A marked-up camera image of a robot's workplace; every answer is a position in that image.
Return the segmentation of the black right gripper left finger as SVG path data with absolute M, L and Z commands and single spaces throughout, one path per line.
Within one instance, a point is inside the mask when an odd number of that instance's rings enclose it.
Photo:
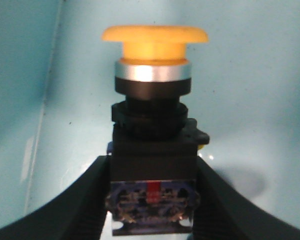
M 109 158 L 99 156 L 65 191 L 0 228 L 0 240 L 98 240 L 105 224 Z

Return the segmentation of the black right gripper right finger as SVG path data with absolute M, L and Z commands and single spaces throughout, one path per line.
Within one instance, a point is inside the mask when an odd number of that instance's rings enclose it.
M 300 240 L 300 229 L 254 205 L 200 157 L 196 164 L 200 204 L 193 240 Z

